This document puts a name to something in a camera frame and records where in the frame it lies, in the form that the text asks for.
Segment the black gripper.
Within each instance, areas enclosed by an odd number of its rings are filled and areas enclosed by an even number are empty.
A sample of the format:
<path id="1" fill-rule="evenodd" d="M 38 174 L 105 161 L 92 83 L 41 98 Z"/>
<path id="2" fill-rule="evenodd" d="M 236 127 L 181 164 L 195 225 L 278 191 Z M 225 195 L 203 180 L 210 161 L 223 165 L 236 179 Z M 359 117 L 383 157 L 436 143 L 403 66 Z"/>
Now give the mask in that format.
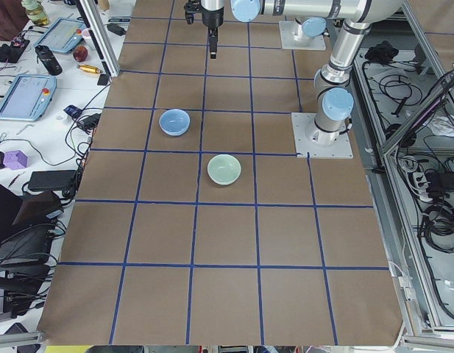
<path id="1" fill-rule="evenodd" d="M 208 28 L 208 40 L 210 45 L 210 58 L 217 58 L 218 28 Z"/>

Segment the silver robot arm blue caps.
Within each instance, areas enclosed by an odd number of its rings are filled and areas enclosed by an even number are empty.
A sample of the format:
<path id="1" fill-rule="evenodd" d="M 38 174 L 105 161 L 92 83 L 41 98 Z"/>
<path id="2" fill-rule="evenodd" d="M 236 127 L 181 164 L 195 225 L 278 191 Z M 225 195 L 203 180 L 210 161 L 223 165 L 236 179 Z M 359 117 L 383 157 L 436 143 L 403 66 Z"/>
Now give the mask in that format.
<path id="1" fill-rule="evenodd" d="M 231 10 L 240 22 L 251 22 L 259 15 L 294 15 L 342 19 L 328 63 L 314 79 L 318 111 L 305 134 L 318 146 L 331 146 L 339 136 L 344 120 L 349 118 L 354 100 L 344 87 L 350 80 L 352 62 L 361 42 L 373 23 L 387 19 L 401 6 L 401 1 L 231 1 Z"/>

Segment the second robot base joint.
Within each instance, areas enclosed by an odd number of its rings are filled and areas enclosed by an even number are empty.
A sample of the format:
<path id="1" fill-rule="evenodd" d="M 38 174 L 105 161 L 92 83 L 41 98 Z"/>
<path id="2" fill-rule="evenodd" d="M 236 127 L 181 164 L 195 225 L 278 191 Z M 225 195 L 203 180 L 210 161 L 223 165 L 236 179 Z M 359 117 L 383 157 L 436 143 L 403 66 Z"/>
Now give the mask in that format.
<path id="1" fill-rule="evenodd" d="M 322 17 L 295 18 L 297 29 L 294 34 L 295 41 L 304 41 L 322 35 L 326 29 L 326 20 Z"/>

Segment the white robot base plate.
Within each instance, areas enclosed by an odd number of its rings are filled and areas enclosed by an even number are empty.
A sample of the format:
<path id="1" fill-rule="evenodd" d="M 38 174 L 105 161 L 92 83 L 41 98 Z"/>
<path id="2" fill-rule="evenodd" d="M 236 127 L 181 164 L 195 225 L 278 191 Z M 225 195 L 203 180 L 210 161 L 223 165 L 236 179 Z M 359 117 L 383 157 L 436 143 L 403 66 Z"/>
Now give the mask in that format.
<path id="1" fill-rule="evenodd" d="M 292 113 L 291 123 L 297 158 L 352 159 L 347 133 L 323 132 L 315 124 L 315 113 Z"/>

